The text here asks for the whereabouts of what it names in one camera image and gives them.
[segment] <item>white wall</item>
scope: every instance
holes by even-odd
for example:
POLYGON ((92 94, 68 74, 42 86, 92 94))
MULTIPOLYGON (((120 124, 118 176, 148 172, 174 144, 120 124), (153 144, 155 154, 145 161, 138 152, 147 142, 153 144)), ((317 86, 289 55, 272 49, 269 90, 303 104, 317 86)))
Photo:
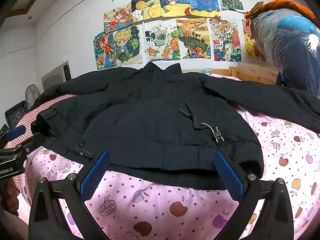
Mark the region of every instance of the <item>white wall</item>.
POLYGON ((38 85, 34 43, 33 27, 0 31, 0 126, 4 112, 25 99, 26 88, 38 85))
MULTIPOLYGON (((271 0, 249 1, 253 6, 258 1, 267 3, 271 0)), ((305 5, 303 0, 294 1, 305 5)), ((58 0, 35 26, 35 62, 38 78, 66 61, 69 62, 72 78, 96 70, 92 41, 98 33, 103 31, 103 13, 128 2, 130 0, 58 0)), ((233 18, 238 22, 240 41, 244 45, 241 24, 243 14, 222 11, 222 18, 224 17, 233 18)), ((139 24, 139 29, 143 39, 142 24, 139 24)), ((243 61, 246 60, 244 51, 242 47, 243 61)), ((143 67, 147 63, 144 52, 143 57, 143 64, 134 64, 131 67, 143 67)), ((215 62, 213 57, 210 60, 158 61, 156 64, 166 68, 176 62, 180 62, 183 68, 228 68, 237 65, 231 62, 215 62)))

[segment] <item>apple print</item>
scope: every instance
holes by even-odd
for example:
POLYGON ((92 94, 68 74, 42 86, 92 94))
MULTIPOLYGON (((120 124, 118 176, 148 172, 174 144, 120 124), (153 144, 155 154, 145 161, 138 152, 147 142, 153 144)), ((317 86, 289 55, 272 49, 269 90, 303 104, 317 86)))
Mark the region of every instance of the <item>apple print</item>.
POLYGON ((289 160, 288 159, 284 159, 282 158, 282 156, 280 157, 280 160, 279 160, 279 164, 283 167, 287 166, 289 160))
POLYGON ((301 186, 300 179, 294 179, 293 182, 292 182, 291 187, 295 188, 296 190, 299 190, 300 186, 301 186))
POLYGON ((177 201, 171 204, 169 211, 175 217, 182 217, 188 211, 188 208, 184 207, 181 202, 177 201))
POLYGON ((297 210, 296 216, 294 218, 297 219, 301 215, 301 213, 302 213, 302 208, 299 207, 297 210))
POLYGON ((257 218, 257 215, 256 214, 252 214, 248 224, 251 225, 256 220, 256 218, 257 218))
POLYGON ((312 185, 311 195, 313 195, 313 194, 314 194, 314 192, 315 192, 315 190, 316 190, 316 187, 317 187, 317 184, 316 184, 316 183, 314 183, 314 184, 312 185))
POLYGON ((218 215, 214 218, 212 225, 215 228, 223 228, 227 222, 228 222, 228 220, 224 219, 223 216, 218 215))
POLYGON ((145 189, 140 189, 136 193, 134 193, 131 201, 135 203, 141 202, 144 199, 144 196, 141 194, 141 192, 143 192, 144 190, 145 189))
POLYGON ((71 216, 71 213, 68 213, 67 215, 67 218, 68 218, 68 221, 71 225, 74 225, 75 224, 75 221, 73 220, 73 217, 71 216))
POLYGON ((50 160, 54 161, 57 158, 55 154, 50 154, 50 160))
POLYGON ((141 221, 133 226, 133 230, 140 233, 141 236, 148 236, 152 231, 152 226, 148 222, 141 221))
POLYGON ((308 217, 310 217, 311 213, 313 212, 313 207, 310 209, 310 211, 308 212, 308 217))
POLYGON ((106 217, 116 211, 117 206, 114 200, 109 200, 109 196, 104 198, 104 203, 99 207, 99 213, 106 217))
POLYGON ((309 154, 307 154, 306 159, 307 159, 307 162, 308 162, 308 163, 312 163, 312 161, 313 161, 312 156, 310 156, 309 154))

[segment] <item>plastic bag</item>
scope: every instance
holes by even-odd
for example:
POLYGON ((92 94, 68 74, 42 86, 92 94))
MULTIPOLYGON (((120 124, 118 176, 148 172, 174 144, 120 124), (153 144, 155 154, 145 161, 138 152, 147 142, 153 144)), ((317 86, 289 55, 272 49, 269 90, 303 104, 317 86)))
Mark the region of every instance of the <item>plastic bag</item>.
POLYGON ((262 13, 250 28, 259 50, 280 71, 286 85, 319 98, 319 28, 290 9, 262 13))

